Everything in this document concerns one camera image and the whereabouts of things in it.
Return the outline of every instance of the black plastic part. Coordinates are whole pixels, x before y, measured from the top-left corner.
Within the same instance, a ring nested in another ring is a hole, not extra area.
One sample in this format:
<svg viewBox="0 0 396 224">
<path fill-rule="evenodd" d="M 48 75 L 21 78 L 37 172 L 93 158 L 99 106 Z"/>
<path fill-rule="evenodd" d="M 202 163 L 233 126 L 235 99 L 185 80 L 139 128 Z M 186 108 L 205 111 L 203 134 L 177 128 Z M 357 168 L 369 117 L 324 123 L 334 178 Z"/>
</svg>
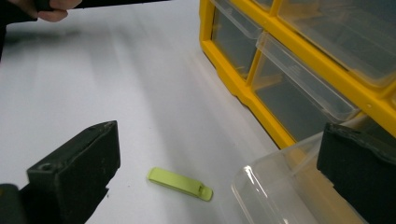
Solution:
<svg viewBox="0 0 396 224">
<path fill-rule="evenodd" d="M 21 196 L 30 223 L 84 223 L 119 168 L 116 121 L 79 133 L 27 170 Z"/>
<path fill-rule="evenodd" d="M 396 223 L 396 146 L 389 144 L 393 141 L 335 124 L 327 124 L 323 134 L 318 169 L 372 224 Z"/>
<path fill-rule="evenodd" d="M 86 7 L 110 7 L 118 5 L 130 5 L 138 3 L 162 2 L 168 0 L 82 0 L 76 8 Z M 50 0 L 35 0 L 37 11 L 52 11 Z"/>
<path fill-rule="evenodd" d="M 26 215 L 17 186 L 0 185 L 0 223 L 27 224 Z"/>
<path fill-rule="evenodd" d="M 37 11 L 52 11 L 50 0 L 35 0 L 35 9 Z"/>
</svg>

